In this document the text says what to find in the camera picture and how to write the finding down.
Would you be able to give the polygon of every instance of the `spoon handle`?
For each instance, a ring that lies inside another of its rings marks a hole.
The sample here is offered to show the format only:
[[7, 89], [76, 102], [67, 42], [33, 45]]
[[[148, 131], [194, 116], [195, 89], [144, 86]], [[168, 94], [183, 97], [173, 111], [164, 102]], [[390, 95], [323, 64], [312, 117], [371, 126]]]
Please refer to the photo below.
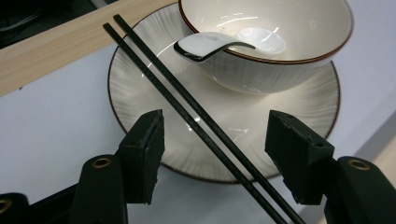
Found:
[[254, 46], [248, 43], [217, 32], [188, 35], [178, 40], [174, 45], [174, 49], [185, 58], [194, 62], [203, 62], [217, 52], [227, 49], [230, 46], [244, 46], [255, 49]]

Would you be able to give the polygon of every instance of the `table surface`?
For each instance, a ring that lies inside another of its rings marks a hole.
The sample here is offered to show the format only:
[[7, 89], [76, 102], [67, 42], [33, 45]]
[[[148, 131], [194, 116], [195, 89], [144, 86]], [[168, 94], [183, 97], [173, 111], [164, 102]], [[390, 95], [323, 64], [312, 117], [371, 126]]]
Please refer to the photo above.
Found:
[[[22, 192], [37, 202], [78, 182], [84, 161], [115, 152], [124, 132], [106, 82], [116, 44], [102, 24], [114, 24], [115, 14], [135, 24], [174, 2], [121, 0], [0, 50], [0, 193]], [[333, 59], [341, 105], [328, 141], [336, 147], [335, 158], [375, 161], [394, 180], [396, 2], [348, 3], [354, 33]], [[271, 183], [306, 220], [316, 220], [314, 209], [293, 202], [280, 177]], [[241, 186], [206, 183], [163, 167], [153, 204], [128, 208], [131, 223], [269, 220]]]

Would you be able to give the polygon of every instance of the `wooden surface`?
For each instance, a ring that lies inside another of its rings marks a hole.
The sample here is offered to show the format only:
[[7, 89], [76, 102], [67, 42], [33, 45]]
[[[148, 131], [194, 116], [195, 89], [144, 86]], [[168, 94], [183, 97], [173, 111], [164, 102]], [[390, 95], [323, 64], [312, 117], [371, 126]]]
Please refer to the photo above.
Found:
[[134, 25], [152, 11], [175, 2], [176, 0], [120, 0], [0, 49], [0, 96], [112, 43], [102, 25], [110, 22], [118, 28], [112, 19], [114, 15], [121, 14], [129, 24]]

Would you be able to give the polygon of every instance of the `bowl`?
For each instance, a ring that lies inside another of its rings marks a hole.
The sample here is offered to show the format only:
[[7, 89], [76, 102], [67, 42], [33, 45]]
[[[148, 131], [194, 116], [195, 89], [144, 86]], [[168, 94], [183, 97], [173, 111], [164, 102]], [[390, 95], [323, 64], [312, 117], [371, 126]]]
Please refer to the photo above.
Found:
[[178, 5], [195, 33], [268, 42], [267, 51], [232, 47], [201, 64], [220, 85], [245, 93], [268, 94], [300, 85], [331, 62], [353, 30], [345, 0], [179, 0]]

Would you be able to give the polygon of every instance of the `white bowl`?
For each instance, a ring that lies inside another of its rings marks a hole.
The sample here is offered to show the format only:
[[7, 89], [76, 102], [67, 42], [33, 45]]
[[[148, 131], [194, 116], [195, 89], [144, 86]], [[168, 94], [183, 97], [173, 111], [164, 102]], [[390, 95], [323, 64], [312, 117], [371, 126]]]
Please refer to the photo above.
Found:
[[[247, 93], [273, 93], [303, 83], [331, 61], [353, 29], [345, 0], [179, 0], [178, 4], [195, 33], [238, 36], [253, 28], [284, 42], [286, 47], [275, 54], [232, 47], [202, 63], [220, 85]], [[275, 47], [279, 41], [271, 44]]]
[[[265, 97], [241, 94], [217, 85], [206, 77], [198, 63], [190, 63], [175, 53], [173, 45], [189, 30], [180, 16], [177, 4], [164, 7], [139, 22], [134, 30], [158, 55], [187, 91], [199, 102], [224, 132], [266, 177], [278, 175], [278, 170], [264, 151], [265, 134], [270, 109], [294, 115], [321, 136], [332, 129], [340, 103], [337, 75], [332, 64], [302, 85]], [[125, 38], [147, 65], [153, 66], [129, 38]], [[177, 91], [153, 72], [170, 92], [192, 114], [195, 120], [219, 144], [243, 174], [253, 179], [233, 154], [224, 147]], [[153, 87], [149, 80], [118, 48], [109, 69], [110, 101], [120, 125], [125, 131], [151, 110], [162, 109], [165, 127], [163, 164], [184, 175], [216, 181], [234, 182], [235, 178], [210, 151], [181, 116]]]

